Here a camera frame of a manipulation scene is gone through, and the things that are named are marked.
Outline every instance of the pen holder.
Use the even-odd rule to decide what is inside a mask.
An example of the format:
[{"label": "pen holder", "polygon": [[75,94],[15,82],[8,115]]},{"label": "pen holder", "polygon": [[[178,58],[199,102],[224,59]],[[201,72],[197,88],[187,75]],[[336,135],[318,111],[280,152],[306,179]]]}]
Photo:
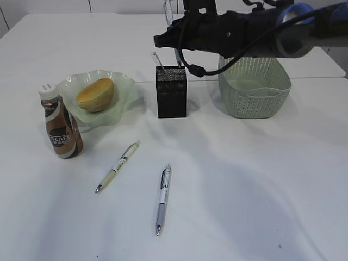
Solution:
[{"label": "pen holder", "polygon": [[184,66],[156,67],[157,113],[159,118],[185,118],[187,79]]}]

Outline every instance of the white wall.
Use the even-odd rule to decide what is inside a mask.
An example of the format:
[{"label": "white wall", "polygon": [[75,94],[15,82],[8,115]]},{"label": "white wall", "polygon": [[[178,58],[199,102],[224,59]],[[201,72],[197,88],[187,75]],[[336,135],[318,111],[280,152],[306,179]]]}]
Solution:
[{"label": "white wall", "polygon": [[[246,6],[242,0],[215,0],[218,11],[244,11],[252,8]],[[314,8],[340,3],[344,0],[295,0],[305,2]],[[163,0],[90,0],[94,13],[121,13],[121,14],[161,14]],[[176,0],[173,0],[173,9],[176,11]],[[183,4],[179,0],[179,12],[182,13]]]},{"label": "white wall", "polygon": [[26,14],[89,13],[88,0],[0,0],[10,28]]},{"label": "white wall", "polygon": [[6,23],[5,23],[5,19],[2,16],[2,13],[0,11],[0,38],[4,36],[5,33],[8,32]]},{"label": "white wall", "polygon": [[[307,2],[313,7],[322,7],[343,0],[295,0]],[[161,14],[163,0],[90,0],[94,13],[122,14]],[[251,10],[242,0],[216,0],[219,11]],[[179,11],[183,12],[182,0],[179,0]],[[88,0],[0,0],[8,25],[12,28],[26,14],[39,13],[89,13]]]}]

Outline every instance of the coffee bottle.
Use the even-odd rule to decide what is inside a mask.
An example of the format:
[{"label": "coffee bottle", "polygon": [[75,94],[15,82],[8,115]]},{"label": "coffee bottle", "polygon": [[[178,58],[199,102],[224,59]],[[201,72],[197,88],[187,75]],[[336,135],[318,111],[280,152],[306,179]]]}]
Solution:
[{"label": "coffee bottle", "polygon": [[41,104],[45,109],[46,131],[55,153],[60,158],[72,158],[83,147],[76,120],[67,111],[63,98],[55,84],[46,84],[39,88]]}]

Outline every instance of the bottle cap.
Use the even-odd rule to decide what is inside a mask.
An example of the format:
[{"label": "bottle cap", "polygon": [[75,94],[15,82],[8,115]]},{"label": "bottle cap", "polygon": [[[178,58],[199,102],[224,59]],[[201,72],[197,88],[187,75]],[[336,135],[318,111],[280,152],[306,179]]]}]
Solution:
[{"label": "bottle cap", "polygon": [[39,87],[39,95],[42,100],[51,100],[56,98],[58,93],[58,87],[54,83],[49,83]]}]

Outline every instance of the green glass bowl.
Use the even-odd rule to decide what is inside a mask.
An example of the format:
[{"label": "green glass bowl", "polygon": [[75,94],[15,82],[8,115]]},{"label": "green glass bowl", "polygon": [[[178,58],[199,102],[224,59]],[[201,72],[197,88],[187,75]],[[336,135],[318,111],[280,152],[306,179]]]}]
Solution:
[{"label": "green glass bowl", "polygon": [[[101,78],[109,78],[114,82],[112,102],[103,111],[97,113],[81,109],[76,101],[78,93]],[[79,126],[91,128],[118,123],[127,107],[140,97],[134,80],[123,73],[104,70],[74,74],[59,83],[58,89],[66,108],[77,119]]]}]

